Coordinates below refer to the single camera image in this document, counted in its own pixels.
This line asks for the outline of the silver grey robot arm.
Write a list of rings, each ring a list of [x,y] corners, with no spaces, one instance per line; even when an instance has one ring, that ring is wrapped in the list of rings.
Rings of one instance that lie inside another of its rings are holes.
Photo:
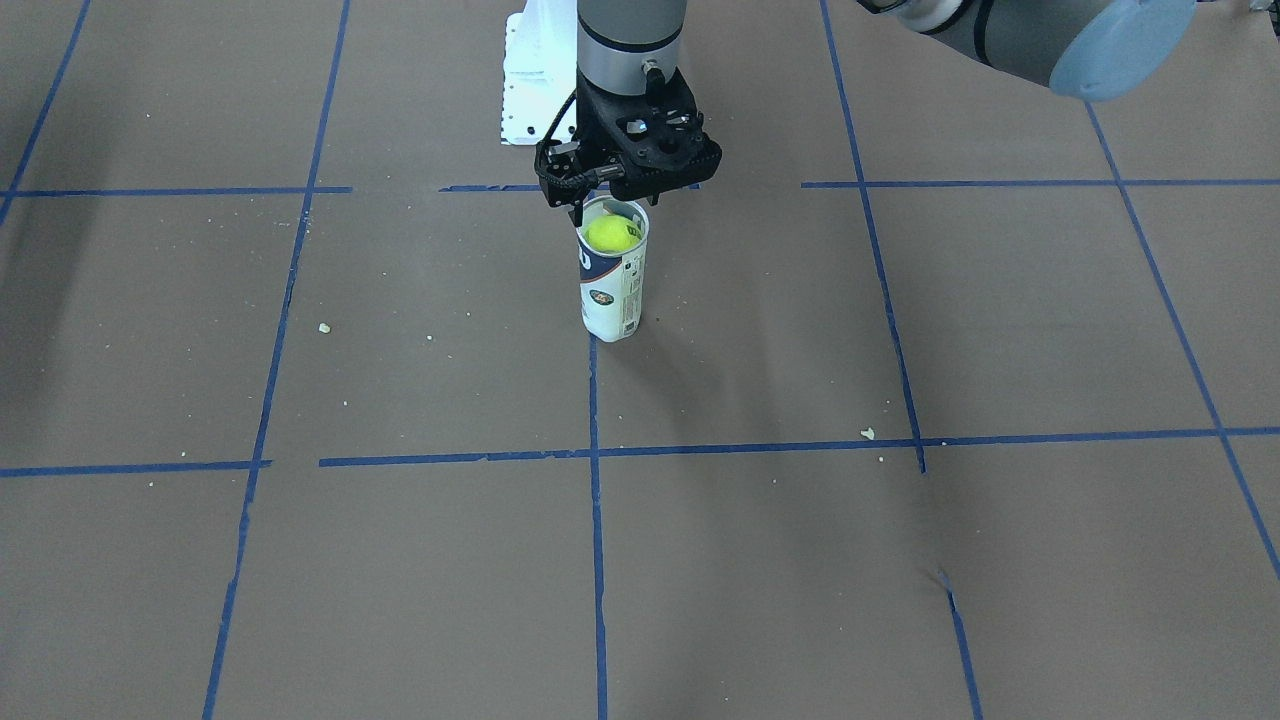
[[[1120,97],[1153,74],[1187,32],[1193,1],[865,1],[973,61],[1087,102]],[[538,142],[534,170],[552,208],[581,227],[588,196],[655,204],[708,181],[722,151],[678,68],[684,1],[579,1],[568,141]]]

